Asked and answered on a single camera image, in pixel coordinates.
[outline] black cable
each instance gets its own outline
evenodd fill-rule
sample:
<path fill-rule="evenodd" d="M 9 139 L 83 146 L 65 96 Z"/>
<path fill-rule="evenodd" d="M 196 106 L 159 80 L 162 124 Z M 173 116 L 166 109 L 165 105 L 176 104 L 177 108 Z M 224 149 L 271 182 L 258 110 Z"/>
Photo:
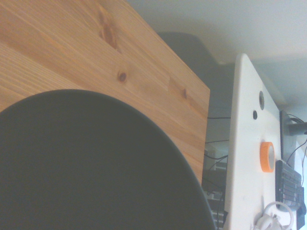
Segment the black cable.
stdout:
<path fill-rule="evenodd" d="M 207 117 L 207 119 L 230 119 L 231 117 Z"/>
<path fill-rule="evenodd" d="M 293 117 L 290 118 L 290 120 L 291 120 L 291 121 L 294 121 L 295 123 L 299 123 L 299 124 L 300 124 L 300 123 L 304 123 L 304 122 L 302 122 L 300 119 L 293 118 Z"/>
<path fill-rule="evenodd" d="M 215 143 L 215 142 L 222 142 L 222 141 L 229 141 L 229 140 L 216 140 L 216 141 L 209 141 L 209 142 L 205 142 L 205 144 Z"/>
<path fill-rule="evenodd" d="M 213 168 L 213 166 L 215 166 L 218 162 L 224 160 L 224 159 L 227 158 L 227 157 L 228 157 L 228 155 L 222 157 L 219 161 L 217 161 L 216 163 L 214 163 L 208 170 L 210 171 L 210 170 Z"/>
<path fill-rule="evenodd" d="M 206 157 L 210 158 L 210 159 L 213 159 L 213 160 L 220 160 L 220 159 L 224 159 L 224 158 L 228 157 L 228 155 L 225 155 L 225 156 L 222 156 L 222 157 L 220 157 L 220 158 L 214 158 L 214 157 L 208 156 L 206 153 L 205 153 L 204 155 L 205 155 Z"/>
<path fill-rule="evenodd" d="M 298 120 L 300 120 L 301 122 L 304 122 L 301 118 L 298 118 L 297 116 L 294 116 L 294 115 L 292 115 L 292 114 L 288 114 L 288 115 L 290 115 L 290 116 L 293 116 L 293 117 L 295 117 L 295 118 L 297 118 Z"/>
<path fill-rule="evenodd" d="M 224 159 L 227 158 L 227 157 L 228 157 L 228 155 L 223 156 L 219 161 L 217 161 L 216 163 L 214 163 L 214 164 L 208 169 L 208 171 L 210 171 L 210 170 L 213 168 L 213 166 L 215 166 L 218 162 L 224 160 Z M 211 192 L 207 192 L 207 195 L 209 196 L 210 194 L 212 194 L 213 191 L 214 191 L 214 189 L 213 189 Z"/>
<path fill-rule="evenodd" d="M 206 178 L 202 178 L 203 180 L 205 180 L 205 181 L 208 181 L 208 182 L 210 182 L 211 184 L 213 184 L 214 186 L 216 186 L 217 188 L 223 188 L 224 186 L 219 186 L 219 185 L 217 185 L 217 184 L 215 184 L 215 183 L 213 183 L 212 181 L 209 181 L 208 179 L 206 179 Z"/>
<path fill-rule="evenodd" d="M 305 154 L 304 154 L 304 157 L 303 157 L 303 162 L 302 162 L 302 174 L 303 174 L 303 181 L 302 181 L 302 185 L 301 187 L 303 187 L 303 183 L 304 183 L 304 160 L 305 160 L 305 157 L 306 157 L 306 150 L 307 150 L 307 146 L 305 148 Z"/>
<path fill-rule="evenodd" d="M 288 162 L 289 162 L 290 158 L 292 157 L 292 155 L 295 153 L 295 151 L 298 150 L 298 149 L 299 149 L 300 147 L 302 147 L 303 145 L 305 145 L 306 142 L 307 142 L 307 139 L 306 139 L 306 141 L 305 141 L 303 144 L 301 144 L 299 147 L 297 147 L 297 148 L 293 151 L 293 153 L 291 153 L 290 157 L 288 158 L 288 160 L 287 160 L 287 162 L 286 162 L 287 165 L 289 165 Z"/>

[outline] black keyboard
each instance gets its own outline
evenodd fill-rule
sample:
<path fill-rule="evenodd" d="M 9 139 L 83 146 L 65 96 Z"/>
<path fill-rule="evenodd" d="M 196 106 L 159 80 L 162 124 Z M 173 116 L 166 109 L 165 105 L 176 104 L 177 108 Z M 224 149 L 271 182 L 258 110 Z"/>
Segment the black keyboard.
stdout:
<path fill-rule="evenodd" d="M 275 168 L 276 201 L 288 205 L 293 211 L 298 210 L 304 203 L 301 175 L 283 161 L 277 161 Z M 277 205 L 277 208 L 286 211 L 283 206 Z"/>

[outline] white cable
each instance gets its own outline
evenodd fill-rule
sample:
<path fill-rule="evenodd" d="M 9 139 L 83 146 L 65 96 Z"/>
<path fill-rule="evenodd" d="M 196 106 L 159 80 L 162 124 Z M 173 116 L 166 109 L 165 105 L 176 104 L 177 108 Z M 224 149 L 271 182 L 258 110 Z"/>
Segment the white cable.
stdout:
<path fill-rule="evenodd" d="M 273 205 L 281 205 L 281 206 L 284 206 L 284 207 L 287 209 L 287 211 L 288 211 L 289 214 L 290 214 L 291 220 L 290 220 L 290 224 L 288 225 L 288 227 L 285 228 L 285 229 L 283 229 L 283 230 L 290 230 L 290 229 L 292 228 L 293 224 L 294 224 L 294 215 L 293 215 L 293 212 L 291 211 L 291 209 L 289 208 L 288 205 L 286 205 L 286 204 L 284 204 L 284 203 L 282 203 L 282 202 L 279 202 L 279 201 L 274 201 L 274 202 L 269 203 L 269 204 L 265 207 L 263 213 L 264 213 L 264 214 L 268 214 L 267 211 L 268 211 L 269 208 L 272 207 Z"/>

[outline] orange tape roll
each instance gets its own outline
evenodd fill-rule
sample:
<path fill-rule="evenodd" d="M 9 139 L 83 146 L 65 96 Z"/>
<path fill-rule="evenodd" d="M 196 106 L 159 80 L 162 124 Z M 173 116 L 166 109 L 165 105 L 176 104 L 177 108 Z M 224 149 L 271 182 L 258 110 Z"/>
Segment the orange tape roll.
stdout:
<path fill-rule="evenodd" d="M 260 165 L 265 173 L 272 173 L 275 168 L 275 152 L 272 142 L 262 142 L 260 146 Z"/>

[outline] wood grain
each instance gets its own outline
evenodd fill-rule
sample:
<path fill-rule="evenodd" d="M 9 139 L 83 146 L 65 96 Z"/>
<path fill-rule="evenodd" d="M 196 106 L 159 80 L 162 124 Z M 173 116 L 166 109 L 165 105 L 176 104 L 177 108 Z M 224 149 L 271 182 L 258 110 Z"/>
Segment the wood grain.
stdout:
<path fill-rule="evenodd" d="M 209 89 L 122 0 L 1 0 L 0 110 L 55 89 L 104 93 L 168 134 L 201 181 Z"/>

